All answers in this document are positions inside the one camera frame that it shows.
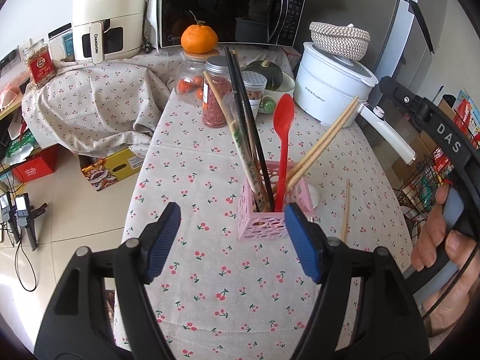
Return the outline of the right human hand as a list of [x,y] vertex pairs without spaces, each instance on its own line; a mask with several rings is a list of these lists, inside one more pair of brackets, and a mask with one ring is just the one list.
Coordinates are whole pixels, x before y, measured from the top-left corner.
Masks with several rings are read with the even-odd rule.
[[479,284],[477,242],[453,228],[462,210],[458,195],[447,184],[439,187],[412,250],[408,280],[416,303],[426,311],[426,330],[432,337],[455,326]]

